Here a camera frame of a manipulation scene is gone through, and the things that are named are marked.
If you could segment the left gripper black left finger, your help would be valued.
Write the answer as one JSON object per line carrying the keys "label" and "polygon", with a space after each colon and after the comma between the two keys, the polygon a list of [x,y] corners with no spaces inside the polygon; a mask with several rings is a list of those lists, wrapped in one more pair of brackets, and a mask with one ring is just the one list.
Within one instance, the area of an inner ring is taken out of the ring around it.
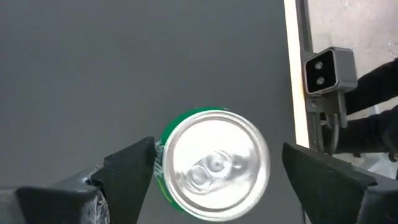
{"label": "left gripper black left finger", "polygon": [[49,187],[0,187],[0,224],[136,224],[154,159],[146,137]]}

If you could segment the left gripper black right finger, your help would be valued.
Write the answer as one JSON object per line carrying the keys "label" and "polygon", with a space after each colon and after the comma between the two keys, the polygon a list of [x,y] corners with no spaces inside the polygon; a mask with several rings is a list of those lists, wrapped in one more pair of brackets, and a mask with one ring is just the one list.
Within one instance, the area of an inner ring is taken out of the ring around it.
{"label": "left gripper black right finger", "polygon": [[398,180],[296,144],[282,162],[312,224],[398,224]]}

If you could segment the green Sprite can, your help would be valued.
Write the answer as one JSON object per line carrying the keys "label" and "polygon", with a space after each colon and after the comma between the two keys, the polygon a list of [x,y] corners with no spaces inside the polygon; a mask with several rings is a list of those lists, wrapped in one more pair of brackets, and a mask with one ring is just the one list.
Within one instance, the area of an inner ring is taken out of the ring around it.
{"label": "green Sprite can", "polygon": [[260,130],[220,107],[190,109],[155,143],[154,176],[166,201],[210,222],[247,214],[269,182],[271,161]]}

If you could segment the black table mat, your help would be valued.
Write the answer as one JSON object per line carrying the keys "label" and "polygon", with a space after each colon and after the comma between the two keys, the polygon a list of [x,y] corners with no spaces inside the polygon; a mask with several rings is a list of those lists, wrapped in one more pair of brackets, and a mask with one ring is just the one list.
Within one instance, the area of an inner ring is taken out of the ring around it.
{"label": "black table mat", "polygon": [[281,159],[295,139],[284,0],[0,0],[0,186],[44,186],[179,114],[220,106],[271,152],[229,224],[302,224]]}

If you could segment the black aluminium table frame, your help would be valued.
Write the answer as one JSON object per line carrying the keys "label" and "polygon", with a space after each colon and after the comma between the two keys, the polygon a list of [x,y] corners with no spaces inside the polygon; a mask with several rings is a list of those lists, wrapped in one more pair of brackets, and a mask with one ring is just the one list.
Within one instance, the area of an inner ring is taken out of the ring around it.
{"label": "black aluminium table frame", "polygon": [[[303,84],[305,85],[305,62],[312,56],[315,55],[312,44],[312,34],[310,28],[310,16],[308,8],[308,0],[295,0],[297,19],[298,19],[298,33],[300,39],[300,55],[302,62],[303,71]],[[324,151],[323,138],[322,138],[322,126],[320,118],[321,102],[320,97],[310,96],[306,89],[304,89],[305,95],[305,109],[307,114],[308,124],[308,136],[310,142],[310,149],[314,149],[319,152]]]}

